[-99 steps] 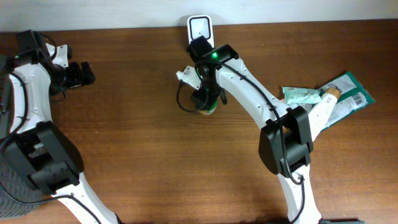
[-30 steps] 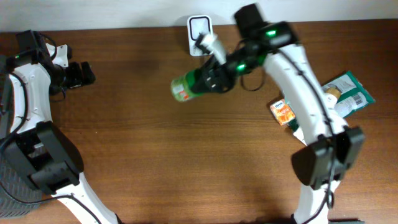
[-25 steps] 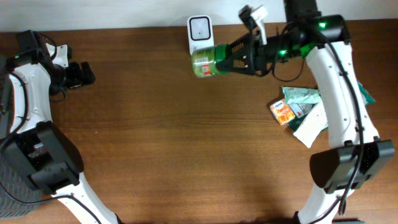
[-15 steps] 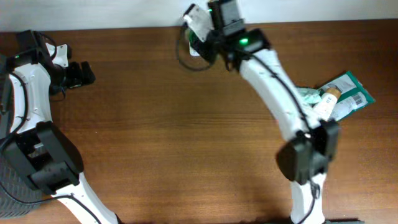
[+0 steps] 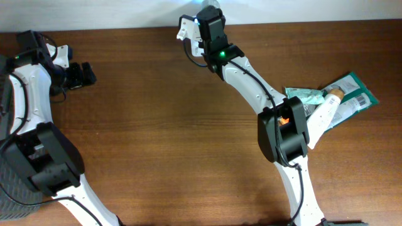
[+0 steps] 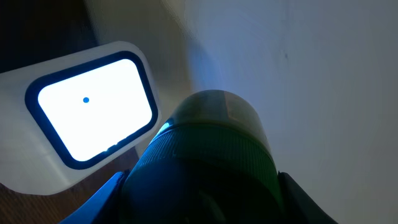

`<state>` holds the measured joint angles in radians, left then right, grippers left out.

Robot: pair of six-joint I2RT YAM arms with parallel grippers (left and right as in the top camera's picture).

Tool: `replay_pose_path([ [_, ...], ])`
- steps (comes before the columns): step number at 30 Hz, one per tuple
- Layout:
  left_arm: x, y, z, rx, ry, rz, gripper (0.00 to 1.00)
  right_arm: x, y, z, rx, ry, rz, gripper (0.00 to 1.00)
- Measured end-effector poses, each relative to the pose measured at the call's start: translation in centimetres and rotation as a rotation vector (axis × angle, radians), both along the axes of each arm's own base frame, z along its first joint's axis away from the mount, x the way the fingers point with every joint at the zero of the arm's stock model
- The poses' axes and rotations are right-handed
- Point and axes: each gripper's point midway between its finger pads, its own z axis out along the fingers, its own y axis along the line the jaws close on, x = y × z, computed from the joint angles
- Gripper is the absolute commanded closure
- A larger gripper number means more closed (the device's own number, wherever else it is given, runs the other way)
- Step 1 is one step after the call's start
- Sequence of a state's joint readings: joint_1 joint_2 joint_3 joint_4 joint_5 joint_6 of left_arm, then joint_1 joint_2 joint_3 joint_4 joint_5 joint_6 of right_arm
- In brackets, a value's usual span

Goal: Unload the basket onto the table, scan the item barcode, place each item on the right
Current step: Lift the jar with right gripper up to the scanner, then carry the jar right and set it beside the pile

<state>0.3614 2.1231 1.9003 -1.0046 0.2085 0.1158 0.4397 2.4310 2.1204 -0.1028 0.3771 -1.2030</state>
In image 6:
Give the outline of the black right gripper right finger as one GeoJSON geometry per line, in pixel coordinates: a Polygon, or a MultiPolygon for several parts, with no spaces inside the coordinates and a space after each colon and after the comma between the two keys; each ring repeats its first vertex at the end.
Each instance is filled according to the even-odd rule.
{"type": "Polygon", "coordinates": [[[278,173],[288,223],[337,224],[286,172],[278,173]]]}

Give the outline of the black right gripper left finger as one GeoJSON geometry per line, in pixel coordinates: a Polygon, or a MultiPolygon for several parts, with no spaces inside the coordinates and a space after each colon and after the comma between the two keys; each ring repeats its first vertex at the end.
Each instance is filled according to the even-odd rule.
{"type": "Polygon", "coordinates": [[[119,223],[120,191],[128,176],[127,171],[115,173],[81,207],[63,219],[61,224],[119,223]]]}

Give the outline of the green lid jar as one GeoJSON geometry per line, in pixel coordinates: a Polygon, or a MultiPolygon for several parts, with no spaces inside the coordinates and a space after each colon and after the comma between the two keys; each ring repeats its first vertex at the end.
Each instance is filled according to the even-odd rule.
{"type": "Polygon", "coordinates": [[[240,96],[186,98],[154,136],[121,191],[121,223],[282,223],[267,139],[240,96]]]}

